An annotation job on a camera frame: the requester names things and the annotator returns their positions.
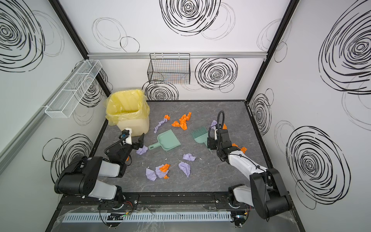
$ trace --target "gray floor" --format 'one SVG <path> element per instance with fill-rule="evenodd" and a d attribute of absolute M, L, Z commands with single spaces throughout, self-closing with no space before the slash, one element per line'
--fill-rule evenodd
<path fill-rule="evenodd" d="M 131 153 L 133 162 L 127 167 L 122 178 L 104 177 L 101 180 L 108 184 L 119 185 L 123 192 L 214 192 L 227 191 L 228 187 L 236 184 L 250 186 L 249 180 L 239 170 L 226 162 L 221 162 L 216 151 L 209 152 L 204 144 L 196 143 L 191 131 L 199 127 L 210 127 L 216 120 L 218 112 L 225 112 L 225 124 L 232 143 L 240 148 L 246 147 L 246 155 L 255 162 L 266 167 L 266 163 L 255 136 L 251 121 L 243 102 L 149 102 L 150 130 L 144 137 L 144 144 L 148 147 L 157 142 L 157 135 L 172 129 L 181 143 L 181 146 L 170 151 L 161 147 L 148 150 L 143 155 L 138 155 L 135 150 Z M 192 112 L 191 119 L 187 122 L 188 130 L 171 124 L 183 114 Z M 157 134 L 153 128 L 158 121 L 168 114 L 171 119 L 162 125 Z M 96 155 L 105 156 L 103 150 L 118 140 L 121 134 L 117 126 L 107 126 L 103 138 L 98 146 Z M 191 153 L 197 158 L 195 161 L 183 160 L 183 154 Z M 187 176 L 178 167 L 178 163 L 186 162 L 191 166 L 191 174 Z M 145 169 L 155 170 L 161 164 L 170 164 L 169 179 L 157 178 L 154 182 L 145 176 Z"/>

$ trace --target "purple crumpled paper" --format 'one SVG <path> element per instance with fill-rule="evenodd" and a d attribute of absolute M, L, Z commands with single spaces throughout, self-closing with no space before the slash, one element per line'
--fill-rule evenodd
<path fill-rule="evenodd" d="M 147 179 L 151 181 L 155 181 L 157 178 L 155 172 L 151 169 L 145 169 L 145 175 L 147 176 Z"/>
<path fill-rule="evenodd" d="M 158 128 L 159 128 L 162 124 L 164 124 L 165 122 L 167 122 L 167 119 L 166 119 L 166 118 L 164 118 L 162 121 L 159 121 L 159 122 L 158 122 L 158 125 L 155 127 L 155 131 L 154 131 L 155 134 L 157 133 Z"/>
<path fill-rule="evenodd" d="M 187 175 L 187 177 L 189 177 L 189 174 L 191 174 L 191 166 L 189 164 L 180 162 L 178 167 Z"/>
<path fill-rule="evenodd" d="M 143 148 L 139 148 L 135 153 L 137 153 L 138 155 L 143 155 L 144 153 L 147 152 L 147 150 L 148 150 L 148 147 L 143 145 Z"/>
<path fill-rule="evenodd" d="M 193 156 L 191 153 L 183 155 L 183 160 L 194 161 L 195 159 L 196 159 L 196 156 Z"/>
<path fill-rule="evenodd" d="M 156 167 L 156 174 L 160 178 L 164 178 L 167 175 L 167 173 L 169 172 L 169 170 L 167 170 L 166 172 L 161 171 L 160 168 L 163 167 L 163 166 L 164 165 L 160 165 L 160 166 Z"/>
<path fill-rule="evenodd" d="M 213 130 L 215 130 L 215 126 L 216 126 L 216 124 L 218 124 L 218 122 L 217 121 L 215 121 L 215 120 L 213 120 L 213 122 L 211 123 L 211 129 L 213 129 Z"/>

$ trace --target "black metal frame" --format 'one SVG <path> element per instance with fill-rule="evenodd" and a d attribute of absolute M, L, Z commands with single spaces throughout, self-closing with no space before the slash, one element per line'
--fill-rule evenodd
<path fill-rule="evenodd" d="M 73 40 L 73 42 L 75 43 L 77 49 L 79 50 L 79 52 L 81 53 L 82 57 L 84 59 L 88 59 L 88 51 L 87 49 L 85 48 L 84 44 L 82 43 L 82 41 L 80 40 L 80 37 L 78 36 L 76 30 L 74 29 L 74 27 L 72 26 L 72 23 L 71 21 L 69 20 L 66 12 L 64 11 L 63 7 L 61 6 L 59 0 L 49 0 L 50 4 L 52 5 L 54 11 L 56 12 L 56 14 L 58 15 L 58 17 L 60 18 L 61 22 L 63 23 L 64 27 L 66 28 L 68 34 L 70 35 L 71 39 Z M 256 88 L 274 54 L 274 51 L 275 49 L 277 48 L 277 45 L 279 43 L 279 40 L 281 38 L 281 36 L 283 35 L 285 29 L 286 29 L 286 26 L 288 25 L 289 21 L 290 21 L 290 18 L 298 4 L 299 0 L 291 0 L 288 7 L 287 7 L 287 10 L 283 16 L 283 19 L 279 25 L 279 28 L 274 36 L 274 39 L 273 39 L 273 42 L 271 44 L 271 46 L 269 47 L 269 50 L 268 50 L 268 55 L 267 55 L 267 58 L 266 60 L 262 63 L 260 69 L 259 69 L 259 72 L 254 80 L 254 83 L 253 83 L 253 86 L 248 94 L 248 97 L 246 100 L 223 100 L 223 101 L 244 101 L 245 102 L 245 106 L 246 106 L 246 109 L 248 111 L 248 114 L 249 114 L 249 117 L 251 119 L 251 122 L 253 124 L 253 127 L 254 127 L 254 130 L 255 130 L 255 133 L 256 133 L 256 136 L 258 138 L 258 141 L 259 141 L 259 145 L 262 149 L 262 152 L 263 152 L 263 155 L 264 155 L 264 158 L 266 160 L 266 163 L 267 163 L 267 167 L 268 168 L 273 168 L 273 164 L 270 160 L 270 157 L 269 157 L 269 154 L 267 152 L 267 149 L 264 145 L 264 142 L 263 142 L 263 139 L 259 133 L 259 130 L 257 128 L 257 125 L 256 125 L 256 122 L 255 122 L 255 119 L 254 117 L 252 116 L 251 114 L 251 110 L 250 110 L 250 107 L 248 106 L 250 100 L 252 99 L 252 96 L 254 94 L 254 92 L 256 91 Z M 101 88 L 103 89 L 105 95 L 108 97 L 111 92 L 110 90 L 108 89 L 107 85 L 105 84 L 105 82 L 103 81 L 102 77 L 100 74 L 97 75 L 96 77 L 99 85 L 101 86 Z M 213 102 L 213 101 L 220 101 L 220 100 L 200 100 L 200 101 L 210 101 L 210 102 Z M 93 157 L 95 152 L 96 152 L 96 149 L 99 145 L 99 142 L 101 141 L 102 139 L 102 136 L 104 134 L 104 131 L 107 127 L 107 124 L 108 124 L 108 121 L 107 119 L 105 120 L 99 134 L 98 134 L 98 137 L 93 145 L 93 148 L 92 148 L 92 151 L 90 152 L 89 154 L 89 157 Z M 244 214 L 245 211 L 246 211 L 246 206 L 241 206 L 241 208 L 239 209 L 234 209 L 234 208 L 231 208 L 228 204 L 229 202 L 229 195 L 228 195 L 228 192 L 172 192 L 172 193 L 124 193 L 124 195 L 127 197 L 127 200 L 130 201 L 133 206 L 134 206 L 134 209 L 137 209 L 138 206 L 140 205 L 152 205 L 152 206 L 161 206 L 161 205 L 184 205 L 184 204 L 192 204 L 192 205 L 203 205 L 204 207 L 207 206 L 208 209 L 227 209 L 228 211 L 231 211 L 232 214 L 234 215 L 240 215 L 240 214 Z M 49 225 L 46 229 L 47 232 L 51 231 L 52 228 L 53 228 L 53 224 L 55 222 L 55 220 L 57 219 L 57 217 L 59 216 L 63 206 L 92 206 L 92 205 L 97 205 L 99 206 L 101 204 L 101 201 L 99 201 L 98 199 L 95 199 L 95 198 L 90 198 L 90 197 L 86 197 L 84 199 L 81 198 L 81 196 L 63 196 L 62 199 L 60 200 L 50 222 L 49 222 Z M 126 209 L 121 209 L 121 210 L 115 210 L 112 212 L 124 212 L 126 211 Z M 298 227 L 300 229 L 300 231 L 304 232 L 304 227 L 301 223 L 301 220 L 299 218 L 299 215 L 295 209 L 295 207 L 293 208 L 293 213 L 294 213 L 294 216 L 295 216 L 295 220 L 298 224 Z"/>

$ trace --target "brush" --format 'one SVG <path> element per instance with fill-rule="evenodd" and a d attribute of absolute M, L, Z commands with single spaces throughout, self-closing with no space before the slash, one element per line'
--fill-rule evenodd
<path fill-rule="evenodd" d="M 209 137 L 206 127 L 200 127 L 191 132 L 192 137 L 198 143 L 204 143 L 207 147 L 207 138 Z"/>

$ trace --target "wire basket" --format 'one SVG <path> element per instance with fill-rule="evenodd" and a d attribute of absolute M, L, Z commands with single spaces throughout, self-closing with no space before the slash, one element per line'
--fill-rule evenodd
<path fill-rule="evenodd" d="M 69 118 L 101 70 L 99 60 L 86 60 L 46 108 L 51 118 Z"/>
<path fill-rule="evenodd" d="M 147 75 L 150 83 L 163 81 L 189 85 L 191 68 L 189 53 L 151 53 Z"/>

